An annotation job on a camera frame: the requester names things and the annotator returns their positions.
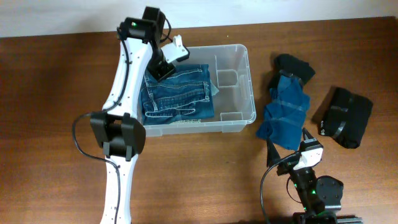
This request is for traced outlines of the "dark blue jeans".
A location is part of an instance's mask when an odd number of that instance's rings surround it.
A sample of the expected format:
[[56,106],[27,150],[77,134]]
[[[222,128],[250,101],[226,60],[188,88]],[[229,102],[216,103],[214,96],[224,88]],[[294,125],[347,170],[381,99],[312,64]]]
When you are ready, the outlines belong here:
[[175,73],[160,82],[146,72],[140,92],[144,124],[213,118],[214,89],[208,64],[177,65]]

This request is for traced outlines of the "blue taped shirt bundle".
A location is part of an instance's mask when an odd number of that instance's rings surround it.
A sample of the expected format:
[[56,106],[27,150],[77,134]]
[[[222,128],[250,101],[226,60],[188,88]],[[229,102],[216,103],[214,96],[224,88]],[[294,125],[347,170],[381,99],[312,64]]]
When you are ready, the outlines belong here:
[[310,107],[310,97],[295,78],[281,76],[270,89],[271,102],[264,107],[264,121],[256,132],[260,139],[270,139],[285,149],[299,148],[302,127]]

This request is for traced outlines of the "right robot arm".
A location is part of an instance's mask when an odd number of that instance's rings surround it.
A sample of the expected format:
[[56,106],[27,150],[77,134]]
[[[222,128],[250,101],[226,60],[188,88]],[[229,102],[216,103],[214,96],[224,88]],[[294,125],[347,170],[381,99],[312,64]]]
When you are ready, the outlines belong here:
[[314,167],[322,160],[323,145],[307,129],[302,129],[303,141],[295,151],[283,158],[280,157],[270,138],[267,143],[267,170],[261,179],[260,196],[263,196],[264,182],[267,174],[276,168],[278,176],[289,175],[287,182],[292,182],[297,191],[303,212],[292,215],[293,223],[362,223],[356,216],[337,217],[341,210],[344,185],[342,181],[323,175],[317,177]]

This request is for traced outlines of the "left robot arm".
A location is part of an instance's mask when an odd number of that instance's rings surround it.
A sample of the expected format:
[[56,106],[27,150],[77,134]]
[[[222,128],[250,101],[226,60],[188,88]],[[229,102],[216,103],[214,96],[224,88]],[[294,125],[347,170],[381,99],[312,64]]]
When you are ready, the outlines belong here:
[[175,72],[175,61],[190,52],[181,36],[163,33],[169,22],[155,7],[146,7],[142,18],[128,17],[117,28],[120,56],[111,92],[100,112],[90,114],[90,125],[106,164],[106,193],[102,223],[131,223],[131,189],[134,167],[146,141],[138,120],[139,96],[144,74],[159,81]]

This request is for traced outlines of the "light blue jeans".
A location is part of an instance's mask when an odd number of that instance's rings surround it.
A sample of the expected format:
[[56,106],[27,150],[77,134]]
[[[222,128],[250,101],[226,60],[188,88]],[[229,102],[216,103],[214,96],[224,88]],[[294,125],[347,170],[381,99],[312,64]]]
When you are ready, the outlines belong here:
[[[219,93],[219,89],[212,82],[210,82],[210,83],[211,83],[212,96],[215,96]],[[176,124],[176,123],[201,123],[201,119],[185,119],[185,120],[172,122],[172,124]]]

